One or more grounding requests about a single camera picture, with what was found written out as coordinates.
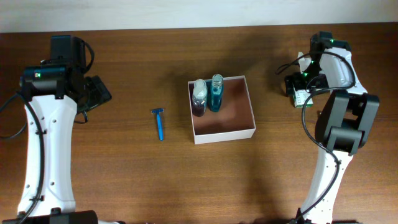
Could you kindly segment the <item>green and white soap box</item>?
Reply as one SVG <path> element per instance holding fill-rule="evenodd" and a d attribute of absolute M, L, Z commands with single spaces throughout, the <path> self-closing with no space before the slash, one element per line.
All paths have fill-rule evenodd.
<path fill-rule="evenodd" d="M 295 108 L 302 108 L 305 101 L 307 98 L 310 96 L 310 93 L 308 93 L 306 90 L 296 90 L 294 89 L 294 94 L 293 94 L 293 101 L 294 101 L 294 107 Z"/>

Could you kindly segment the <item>blue disposable razor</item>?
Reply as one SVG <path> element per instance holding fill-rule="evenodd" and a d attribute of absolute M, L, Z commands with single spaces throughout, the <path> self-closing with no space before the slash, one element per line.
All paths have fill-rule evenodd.
<path fill-rule="evenodd" d="M 156 121 L 157 121 L 157 130 L 159 134 L 159 140 L 163 141 L 164 140 L 164 134 L 163 134 L 163 126 L 162 126 L 162 118 L 161 118 L 161 113 L 164 112 L 163 108 L 156 108 L 151 110 L 151 113 L 155 115 Z"/>

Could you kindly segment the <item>teal mouthwash bottle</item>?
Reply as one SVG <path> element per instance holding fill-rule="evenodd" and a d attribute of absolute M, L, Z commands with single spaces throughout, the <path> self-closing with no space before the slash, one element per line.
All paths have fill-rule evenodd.
<path fill-rule="evenodd" d="M 212 77 L 210 85 L 210 110 L 213 112 L 218 112 L 221 108 L 223 96 L 223 77 L 220 74 L 215 74 Z"/>

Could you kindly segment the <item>clear bottle with purple liquid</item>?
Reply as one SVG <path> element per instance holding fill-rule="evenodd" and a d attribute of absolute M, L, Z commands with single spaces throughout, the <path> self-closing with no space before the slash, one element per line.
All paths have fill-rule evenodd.
<path fill-rule="evenodd" d="M 194 82 L 192 93 L 192 113 L 197 117 L 205 114 L 207 107 L 207 85 L 206 81 L 198 79 Z"/>

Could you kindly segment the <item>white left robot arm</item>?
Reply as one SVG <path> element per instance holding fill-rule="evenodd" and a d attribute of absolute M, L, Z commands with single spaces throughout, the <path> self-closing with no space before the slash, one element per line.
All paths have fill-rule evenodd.
<path fill-rule="evenodd" d="M 17 95 L 24 102 L 27 166 L 14 223 L 101 223 L 96 212 L 78 212 L 72 189 L 72 129 L 77 115 L 112 99 L 100 77 L 88 77 L 95 53 L 72 35 L 50 40 L 50 57 L 27 67 Z"/>

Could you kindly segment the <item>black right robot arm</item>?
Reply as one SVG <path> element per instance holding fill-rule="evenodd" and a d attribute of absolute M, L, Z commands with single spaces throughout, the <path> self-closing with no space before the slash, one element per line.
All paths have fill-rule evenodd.
<path fill-rule="evenodd" d="M 347 166 L 369 137 L 379 109 L 379 98 L 360 83 L 352 64 L 351 47 L 330 32 L 310 39 L 310 50 L 292 63 L 299 72 L 284 78 L 286 94 L 302 110 L 315 96 L 330 97 L 318 115 L 315 133 L 305 134 L 318 146 L 318 160 L 307 198 L 291 223 L 333 223 L 333 206 Z"/>

